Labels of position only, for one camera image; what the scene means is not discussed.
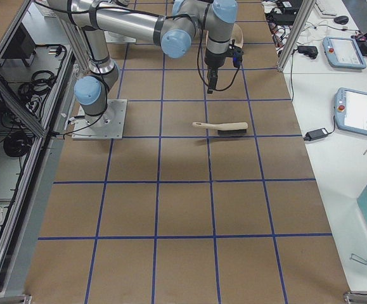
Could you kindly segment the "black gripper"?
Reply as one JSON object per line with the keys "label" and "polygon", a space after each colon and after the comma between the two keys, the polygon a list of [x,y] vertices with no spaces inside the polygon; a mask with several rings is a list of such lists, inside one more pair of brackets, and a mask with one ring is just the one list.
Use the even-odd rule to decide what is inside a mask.
{"label": "black gripper", "polygon": [[224,65],[224,54],[205,53],[204,62],[207,65],[208,87],[207,93],[212,94],[216,90],[218,69]]}

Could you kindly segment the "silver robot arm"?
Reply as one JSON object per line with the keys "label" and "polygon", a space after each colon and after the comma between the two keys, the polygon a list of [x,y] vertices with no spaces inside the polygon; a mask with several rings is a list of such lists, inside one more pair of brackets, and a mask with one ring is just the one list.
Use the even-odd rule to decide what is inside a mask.
{"label": "silver robot arm", "polygon": [[129,9],[120,1],[48,1],[57,17],[81,31],[87,46],[88,67],[104,92],[109,92],[119,77],[111,59],[105,32],[113,32],[152,42],[170,58],[180,58],[191,47],[197,33],[208,32],[204,62],[207,92],[217,89],[218,69],[226,58],[240,68],[243,51],[231,39],[238,5],[236,1],[175,1],[170,16]]}

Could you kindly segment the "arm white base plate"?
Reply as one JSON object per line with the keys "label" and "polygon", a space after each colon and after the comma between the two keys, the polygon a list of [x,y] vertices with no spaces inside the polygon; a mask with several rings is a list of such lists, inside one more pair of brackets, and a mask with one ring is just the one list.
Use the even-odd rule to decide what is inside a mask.
{"label": "arm white base plate", "polygon": [[107,109],[98,122],[93,123],[93,117],[77,120],[75,123],[76,132],[72,133],[74,140],[107,140],[123,138],[124,123],[127,111],[126,99],[109,99]]}

